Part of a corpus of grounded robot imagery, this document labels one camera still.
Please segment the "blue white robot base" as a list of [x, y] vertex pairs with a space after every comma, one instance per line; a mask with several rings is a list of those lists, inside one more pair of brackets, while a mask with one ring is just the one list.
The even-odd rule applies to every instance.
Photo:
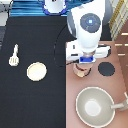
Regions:
[[66, 1], [44, 0], [44, 12], [48, 15], [61, 15], [66, 12]]

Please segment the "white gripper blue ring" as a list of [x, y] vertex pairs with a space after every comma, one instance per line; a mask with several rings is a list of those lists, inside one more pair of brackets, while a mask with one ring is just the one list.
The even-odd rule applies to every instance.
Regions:
[[83, 52], [82, 48], [76, 41], [67, 42], [66, 61], [76, 63], [94, 63], [97, 58], [106, 58], [109, 56], [111, 46], [106, 44], [98, 44], [98, 47], [90, 52]]

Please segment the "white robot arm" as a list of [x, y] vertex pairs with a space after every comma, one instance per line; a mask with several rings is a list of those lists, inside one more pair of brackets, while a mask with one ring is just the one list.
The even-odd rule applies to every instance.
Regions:
[[68, 30], [75, 40], [67, 42], [66, 60], [86, 59], [92, 63], [96, 58], [105, 58], [109, 46], [100, 45], [102, 26], [112, 16], [110, 0], [93, 0], [72, 8], [67, 14]]

